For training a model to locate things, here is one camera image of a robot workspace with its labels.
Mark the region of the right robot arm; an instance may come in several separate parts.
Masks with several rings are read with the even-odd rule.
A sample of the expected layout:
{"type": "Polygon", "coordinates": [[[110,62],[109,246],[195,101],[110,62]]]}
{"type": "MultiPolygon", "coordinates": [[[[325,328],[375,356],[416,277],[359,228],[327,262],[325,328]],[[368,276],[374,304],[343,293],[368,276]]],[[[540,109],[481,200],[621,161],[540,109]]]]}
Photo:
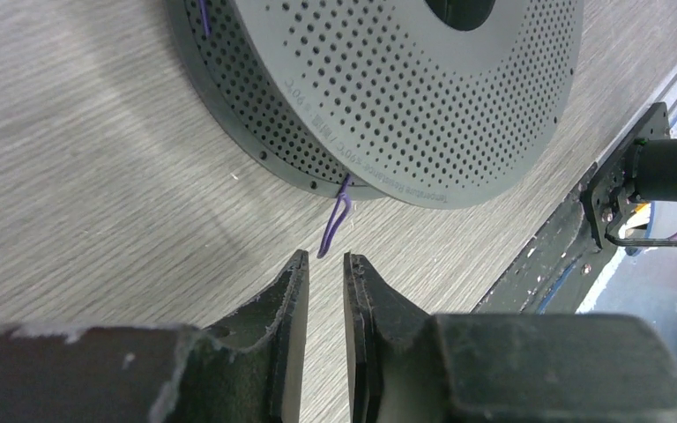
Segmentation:
{"type": "Polygon", "coordinates": [[[626,152],[633,200],[677,202],[677,138],[637,139],[626,152]]]}

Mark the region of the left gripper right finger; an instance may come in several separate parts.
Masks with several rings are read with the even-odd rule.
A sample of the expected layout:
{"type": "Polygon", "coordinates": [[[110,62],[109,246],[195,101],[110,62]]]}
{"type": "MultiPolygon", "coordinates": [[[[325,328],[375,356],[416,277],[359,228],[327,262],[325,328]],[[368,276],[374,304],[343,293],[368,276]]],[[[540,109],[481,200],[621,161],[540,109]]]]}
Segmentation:
{"type": "Polygon", "coordinates": [[[428,314],[346,254],[354,422],[677,422],[677,361],[610,314],[428,314]]]}

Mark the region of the grey spool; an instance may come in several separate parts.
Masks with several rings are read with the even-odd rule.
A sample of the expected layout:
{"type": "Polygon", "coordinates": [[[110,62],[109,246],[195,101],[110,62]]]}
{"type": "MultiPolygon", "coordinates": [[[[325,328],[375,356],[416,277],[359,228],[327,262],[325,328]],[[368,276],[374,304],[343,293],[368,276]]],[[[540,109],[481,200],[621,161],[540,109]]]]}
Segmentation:
{"type": "Polygon", "coordinates": [[[191,84],[296,188],[456,210],[534,167],[567,106],[581,1],[168,1],[191,84]]]}

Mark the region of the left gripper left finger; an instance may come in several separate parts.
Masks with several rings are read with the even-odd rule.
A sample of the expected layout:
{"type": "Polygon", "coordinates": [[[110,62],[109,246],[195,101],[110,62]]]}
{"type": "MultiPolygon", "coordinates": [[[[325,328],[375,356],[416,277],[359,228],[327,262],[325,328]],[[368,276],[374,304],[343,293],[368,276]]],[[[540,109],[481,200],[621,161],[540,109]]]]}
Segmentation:
{"type": "Polygon", "coordinates": [[[0,422],[295,422],[309,255],[233,313],[188,324],[0,326],[0,422]]]}

